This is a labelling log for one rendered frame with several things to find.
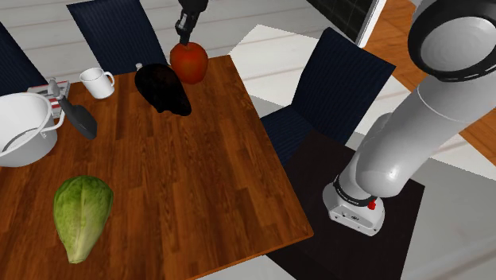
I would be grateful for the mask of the red apple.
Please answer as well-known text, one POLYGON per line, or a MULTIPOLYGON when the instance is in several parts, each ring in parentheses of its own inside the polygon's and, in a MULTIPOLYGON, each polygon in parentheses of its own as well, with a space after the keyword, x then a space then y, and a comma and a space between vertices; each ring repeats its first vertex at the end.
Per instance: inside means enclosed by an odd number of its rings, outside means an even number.
POLYGON ((197 84, 206 75, 208 56, 205 49, 195 42, 178 43, 170 51, 170 64, 181 82, 197 84))

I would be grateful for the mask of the dark blue chair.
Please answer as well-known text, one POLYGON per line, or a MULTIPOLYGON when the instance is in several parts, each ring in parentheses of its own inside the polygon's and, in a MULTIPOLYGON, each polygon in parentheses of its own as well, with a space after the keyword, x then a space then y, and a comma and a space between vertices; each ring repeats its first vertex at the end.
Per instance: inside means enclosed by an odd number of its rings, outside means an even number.
POLYGON ((0 22, 0 96, 24 92, 30 87, 47 83, 0 22))
POLYGON ((261 118, 281 164, 286 164, 311 130, 346 143, 394 69, 334 29, 325 29, 292 102, 261 118))
POLYGON ((140 0, 90 0, 67 8, 102 69, 120 75, 138 63, 167 63, 140 0))

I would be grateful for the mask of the black lumpy object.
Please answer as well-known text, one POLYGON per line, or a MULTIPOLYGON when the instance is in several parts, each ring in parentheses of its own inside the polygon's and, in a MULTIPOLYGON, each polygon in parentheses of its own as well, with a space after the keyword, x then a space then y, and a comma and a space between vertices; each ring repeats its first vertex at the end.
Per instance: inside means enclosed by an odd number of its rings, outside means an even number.
POLYGON ((165 64, 148 64, 134 77, 137 90, 158 113, 188 116, 192 107, 176 73, 165 64))

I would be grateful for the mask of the white mug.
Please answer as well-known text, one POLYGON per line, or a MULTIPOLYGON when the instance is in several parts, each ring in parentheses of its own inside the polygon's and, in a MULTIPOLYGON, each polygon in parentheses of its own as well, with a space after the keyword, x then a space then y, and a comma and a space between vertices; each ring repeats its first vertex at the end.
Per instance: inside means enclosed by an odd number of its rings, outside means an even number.
POLYGON ((114 93, 114 76, 101 68, 89 68, 79 75, 79 79, 96 99, 105 99, 114 93))

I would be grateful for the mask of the brown wooden table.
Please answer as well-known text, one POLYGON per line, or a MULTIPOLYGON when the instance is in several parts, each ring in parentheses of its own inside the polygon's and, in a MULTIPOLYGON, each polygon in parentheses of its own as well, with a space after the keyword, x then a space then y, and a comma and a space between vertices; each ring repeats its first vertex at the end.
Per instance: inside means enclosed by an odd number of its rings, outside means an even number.
POLYGON ((0 280, 192 280, 312 236, 293 187, 229 56, 185 87, 192 113, 159 113, 134 75, 93 99, 69 99, 96 118, 84 138, 69 123, 52 151, 0 168, 0 280), (52 217, 55 191, 78 175, 114 192, 85 261, 71 264, 52 217))

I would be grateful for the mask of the red and white striped book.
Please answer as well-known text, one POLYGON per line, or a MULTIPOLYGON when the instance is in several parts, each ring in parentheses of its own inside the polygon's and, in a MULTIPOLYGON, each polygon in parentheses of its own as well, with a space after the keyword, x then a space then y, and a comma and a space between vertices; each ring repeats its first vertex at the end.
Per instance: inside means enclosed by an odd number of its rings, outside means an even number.
MULTIPOLYGON (((60 81, 57 83, 57 86, 60 89, 60 94, 68 97, 68 93, 70 90, 71 83, 68 80, 60 81)), ((44 96, 48 99, 48 101, 52 104, 52 117, 54 119, 58 119, 60 117, 60 113, 62 111, 60 105, 58 104, 57 98, 53 94, 48 93, 48 85, 40 85, 36 87, 29 87, 27 92, 37 93, 39 95, 44 96)))

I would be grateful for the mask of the green lettuce head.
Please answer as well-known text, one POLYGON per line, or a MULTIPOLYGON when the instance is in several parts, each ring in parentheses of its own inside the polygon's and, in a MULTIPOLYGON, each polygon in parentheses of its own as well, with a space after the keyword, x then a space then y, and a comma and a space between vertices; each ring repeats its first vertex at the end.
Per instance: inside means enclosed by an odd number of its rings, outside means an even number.
POLYGON ((101 236, 114 200, 112 189, 93 176, 72 177, 56 190, 52 213, 72 264, 86 260, 101 236))

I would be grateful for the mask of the black robot stand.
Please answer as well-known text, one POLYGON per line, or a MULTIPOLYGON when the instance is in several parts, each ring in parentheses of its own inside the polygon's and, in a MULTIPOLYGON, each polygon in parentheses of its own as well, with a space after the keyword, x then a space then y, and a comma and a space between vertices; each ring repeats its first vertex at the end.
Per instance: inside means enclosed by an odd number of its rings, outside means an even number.
POLYGON ((377 235, 338 224, 329 218, 322 192, 353 154, 312 130, 285 165, 314 235, 268 256, 296 280, 401 280, 424 186, 410 180, 384 200, 386 218, 377 235))

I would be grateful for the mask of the black panel with white frame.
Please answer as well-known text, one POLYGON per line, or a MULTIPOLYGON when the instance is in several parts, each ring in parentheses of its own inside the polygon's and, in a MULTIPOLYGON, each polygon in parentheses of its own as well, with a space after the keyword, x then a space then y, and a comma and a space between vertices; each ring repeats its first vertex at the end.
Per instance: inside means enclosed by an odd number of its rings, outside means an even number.
POLYGON ((387 0, 307 0, 340 32, 364 48, 387 0))

